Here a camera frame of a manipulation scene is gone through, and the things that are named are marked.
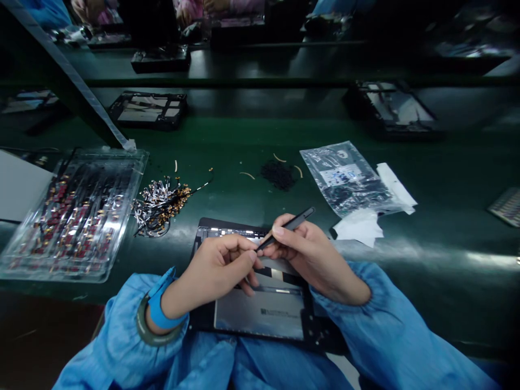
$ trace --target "blue smock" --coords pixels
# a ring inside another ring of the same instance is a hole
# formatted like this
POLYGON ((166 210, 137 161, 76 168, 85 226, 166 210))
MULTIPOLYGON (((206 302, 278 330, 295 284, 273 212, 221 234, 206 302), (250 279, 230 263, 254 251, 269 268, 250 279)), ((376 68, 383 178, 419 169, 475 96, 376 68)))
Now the blue smock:
POLYGON ((61 29, 72 24, 63 0, 20 0, 43 29, 61 29))
MULTIPOLYGON (((373 263, 351 263, 372 291, 360 307, 314 299, 341 329, 351 363, 386 389, 495 389, 465 355, 432 333, 405 295, 373 263)), ((325 355, 290 344, 190 332, 159 347, 137 329, 141 300, 159 280, 134 274, 105 308, 98 337, 63 369, 55 389, 352 389, 325 355)))

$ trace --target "white sticker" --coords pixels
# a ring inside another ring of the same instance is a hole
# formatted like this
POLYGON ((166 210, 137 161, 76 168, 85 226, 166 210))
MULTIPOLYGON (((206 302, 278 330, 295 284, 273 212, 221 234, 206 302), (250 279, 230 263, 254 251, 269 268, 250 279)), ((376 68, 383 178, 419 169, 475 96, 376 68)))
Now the white sticker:
POLYGON ((348 153, 344 150, 340 150, 340 151, 337 151, 336 154, 341 157, 341 158, 344 158, 344 159, 347 159, 348 158, 348 153))
POLYGON ((343 165, 331 170, 321 171, 320 173, 329 186, 338 186, 363 178, 361 170, 356 164, 343 165))

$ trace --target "hand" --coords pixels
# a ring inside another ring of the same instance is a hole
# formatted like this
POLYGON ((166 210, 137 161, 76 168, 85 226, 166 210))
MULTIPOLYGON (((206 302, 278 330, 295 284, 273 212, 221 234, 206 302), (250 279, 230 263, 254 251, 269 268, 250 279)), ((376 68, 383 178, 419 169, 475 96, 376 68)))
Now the hand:
POLYGON ((177 23, 179 24, 181 30, 184 30, 191 24, 191 15, 186 8, 182 8, 177 13, 177 23))
MULTIPOLYGON (((161 298, 162 312, 176 319, 199 306, 217 300, 237 284, 248 296, 255 292, 249 286, 259 286, 253 267, 263 268, 254 249, 258 246, 240 235, 207 238, 182 276, 170 284, 161 298)), ((146 310, 146 322, 156 334, 168 333, 158 328, 146 310)))
POLYGON ((85 5, 85 0, 72 0, 70 3, 72 4, 74 12, 76 12, 81 21, 83 23, 88 23, 87 6, 85 5))
POLYGON ((83 23, 98 24, 99 15, 106 9, 105 0, 72 0, 72 8, 83 23))
POLYGON ((284 214, 276 218, 270 234, 277 240, 258 251, 259 256, 284 258, 322 295, 332 301, 363 305, 371 296, 370 288, 359 279, 336 251, 325 233, 310 222, 303 222, 294 232, 282 225, 294 218, 284 214))
POLYGON ((229 10, 230 0, 204 0, 204 9, 208 14, 229 10))

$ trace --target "label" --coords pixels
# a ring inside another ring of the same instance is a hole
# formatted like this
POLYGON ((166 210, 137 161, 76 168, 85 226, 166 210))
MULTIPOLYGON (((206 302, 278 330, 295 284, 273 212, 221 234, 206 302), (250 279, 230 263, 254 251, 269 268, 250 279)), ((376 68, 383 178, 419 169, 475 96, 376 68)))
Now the label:
POLYGON ((321 176, 328 186, 339 186, 352 180, 361 180, 363 175, 356 164, 343 165, 331 170, 321 171, 321 176))
POLYGON ((288 313, 286 311, 281 311, 281 310, 260 309, 260 312, 262 313, 262 315, 271 315, 274 317, 287 317, 287 318, 294 318, 294 319, 298 318, 298 316, 296 316, 294 314, 288 313))

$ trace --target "white paper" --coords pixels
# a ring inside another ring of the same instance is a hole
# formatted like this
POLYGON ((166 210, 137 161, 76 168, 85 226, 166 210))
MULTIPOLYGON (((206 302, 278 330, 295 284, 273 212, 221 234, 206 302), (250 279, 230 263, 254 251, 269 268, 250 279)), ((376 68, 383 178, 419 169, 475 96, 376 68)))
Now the white paper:
POLYGON ((353 211, 333 229, 337 240, 354 239, 370 248, 374 247, 376 238, 384 237, 383 229, 378 225, 378 214, 372 209, 353 211))
POLYGON ((378 175, 381 181, 388 187, 388 189, 394 194, 396 198, 405 206, 403 211, 408 215, 415 212, 413 206, 417 205, 417 202, 406 190, 404 185, 399 181, 394 171, 388 166, 386 162, 378 164, 377 167, 378 175))
POLYGON ((47 192, 53 174, 0 151, 0 219, 23 221, 47 192))

